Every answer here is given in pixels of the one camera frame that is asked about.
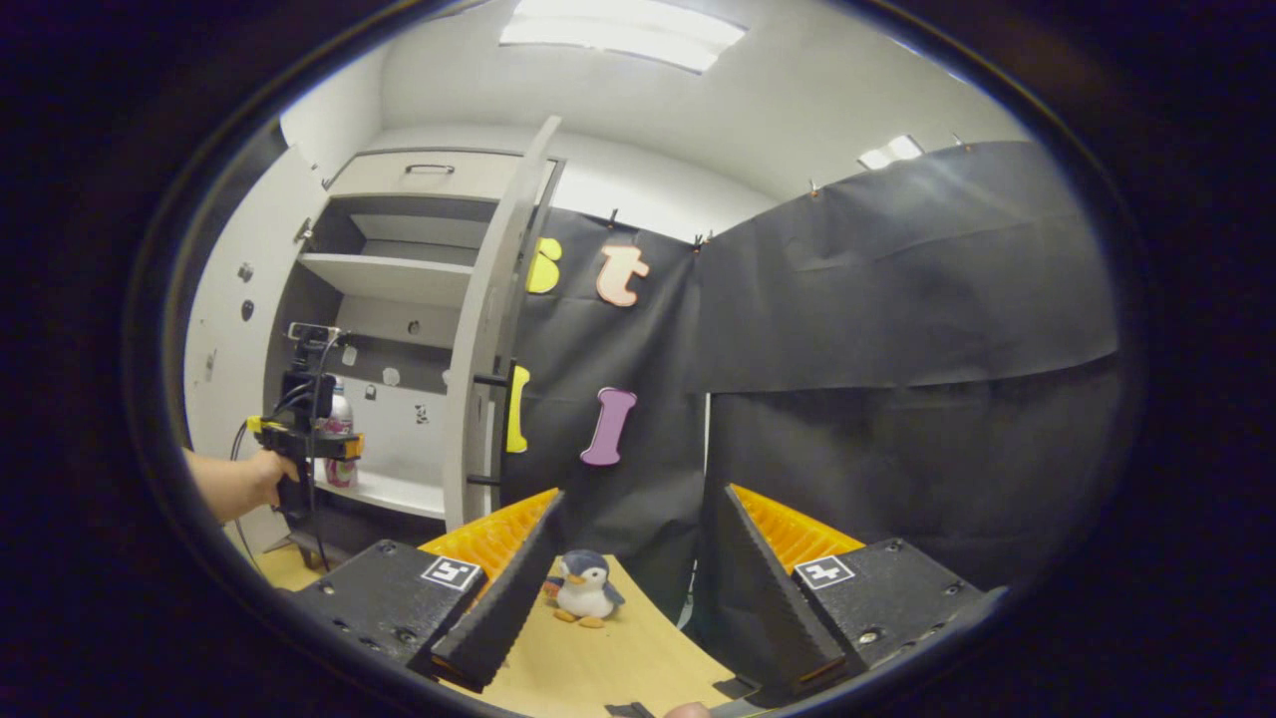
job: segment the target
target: white cabinet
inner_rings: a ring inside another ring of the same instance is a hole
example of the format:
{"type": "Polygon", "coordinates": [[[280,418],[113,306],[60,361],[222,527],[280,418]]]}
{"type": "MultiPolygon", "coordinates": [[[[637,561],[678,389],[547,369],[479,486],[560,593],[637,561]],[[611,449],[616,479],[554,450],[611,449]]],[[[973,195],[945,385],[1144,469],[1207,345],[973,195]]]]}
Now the white cabinet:
{"type": "MultiPolygon", "coordinates": [[[[347,233],[346,241],[361,245],[361,254],[305,253],[297,261],[341,292],[337,325],[355,334],[445,347],[452,355],[445,395],[389,388],[378,390],[375,403],[355,407],[356,430],[366,437],[359,483],[337,490],[320,477],[322,488],[441,518],[449,531],[490,508],[489,490],[468,486],[467,477],[491,476],[494,437],[504,417],[491,390],[472,379],[494,371],[498,346],[513,332],[507,309],[523,288],[514,286],[518,255],[528,241],[532,212],[553,179],[555,162],[546,159],[545,149],[558,121],[547,120],[522,157],[448,150],[360,154],[329,187],[330,210],[343,217],[332,226],[357,232],[347,233]],[[448,210],[453,216],[440,216],[448,210]],[[403,402],[410,404],[398,407],[403,402]],[[430,411],[436,425],[429,441],[402,425],[410,406],[436,406],[430,411]],[[392,421],[392,413],[399,420],[392,421]]],[[[318,238],[323,245],[324,237],[318,238]]],[[[339,369],[329,371],[339,375],[339,369]]],[[[357,397],[350,393],[347,400],[353,406],[357,397]]]]}
{"type": "MultiPolygon", "coordinates": [[[[293,237],[325,201],[309,163],[288,149],[253,185],[213,246],[191,305],[182,372],[197,453],[228,458],[240,423],[262,413],[274,310],[301,247],[293,237]],[[248,319],[245,301],[253,302],[248,319]]],[[[241,451],[254,450],[249,437],[241,451]]],[[[287,534],[283,519],[268,509],[254,511],[244,527],[254,551],[287,534]]]]}
{"type": "MultiPolygon", "coordinates": [[[[333,196],[421,194],[499,200],[522,157],[489,152],[419,150],[356,154],[329,187],[333,196]]],[[[554,172],[541,162],[536,201],[554,172]]]]}
{"type": "Polygon", "coordinates": [[[459,307],[472,267],[362,254],[302,254],[299,259],[346,296],[459,307]]]}

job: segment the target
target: orange gripper pad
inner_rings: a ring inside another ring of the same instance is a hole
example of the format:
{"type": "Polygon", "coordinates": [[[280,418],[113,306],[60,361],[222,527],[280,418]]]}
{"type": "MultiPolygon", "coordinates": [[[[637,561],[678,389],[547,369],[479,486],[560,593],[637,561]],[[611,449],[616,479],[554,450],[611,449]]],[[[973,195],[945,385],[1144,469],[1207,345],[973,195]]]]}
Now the orange gripper pad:
{"type": "Polygon", "coordinates": [[[731,485],[731,488],[786,574],[792,574],[794,566],[806,561],[864,548],[861,542],[778,501],[736,485],[731,485]]]}
{"type": "Polygon", "coordinates": [[[530,496],[518,504],[493,511],[482,519],[475,519],[417,548],[436,556],[482,566],[484,573],[487,574],[487,583],[475,597],[475,603],[478,603],[487,589],[496,583],[496,576],[509,565],[527,534],[541,520],[541,515],[545,514],[545,509],[555,495],[558,495],[558,490],[551,488],[530,496]]]}

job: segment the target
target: drawer handle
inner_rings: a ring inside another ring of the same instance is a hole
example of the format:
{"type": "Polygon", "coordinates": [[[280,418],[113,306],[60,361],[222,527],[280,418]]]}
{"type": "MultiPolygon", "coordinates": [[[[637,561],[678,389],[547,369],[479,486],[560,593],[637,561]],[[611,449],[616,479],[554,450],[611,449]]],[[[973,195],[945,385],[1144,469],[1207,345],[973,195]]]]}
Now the drawer handle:
{"type": "Polygon", "coordinates": [[[449,175],[452,172],[457,171],[457,168],[453,167],[452,165],[408,165],[408,166],[403,167],[403,173],[404,175],[411,175],[411,173],[413,173],[413,170],[443,170],[444,173],[449,173],[449,175]]]}

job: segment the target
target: drawer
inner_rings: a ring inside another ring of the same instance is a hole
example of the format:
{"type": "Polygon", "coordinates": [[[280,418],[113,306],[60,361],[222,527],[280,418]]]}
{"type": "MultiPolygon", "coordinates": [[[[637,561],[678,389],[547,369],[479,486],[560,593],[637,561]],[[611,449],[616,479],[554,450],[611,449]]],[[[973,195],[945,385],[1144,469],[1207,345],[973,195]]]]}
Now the drawer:
{"type": "MultiPolygon", "coordinates": [[[[359,154],[337,175],[332,196],[375,194],[422,194],[496,201],[514,176],[516,154],[487,152],[379,152],[359,154]]],[[[545,175],[536,201],[545,194],[554,162],[545,162],[545,175]]]]}

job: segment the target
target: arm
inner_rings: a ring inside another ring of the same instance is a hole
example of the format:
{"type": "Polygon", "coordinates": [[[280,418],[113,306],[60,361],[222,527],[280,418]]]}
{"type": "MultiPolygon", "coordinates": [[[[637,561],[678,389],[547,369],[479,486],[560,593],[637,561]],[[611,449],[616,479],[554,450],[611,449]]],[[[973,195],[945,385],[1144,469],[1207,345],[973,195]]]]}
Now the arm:
{"type": "Polygon", "coordinates": [[[189,449],[182,453],[200,496],[219,524],[239,519],[263,504],[278,506],[276,485],[285,474],[300,481],[297,467],[273,451],[262,450],[241,462],[209,459],[189,449]]]}

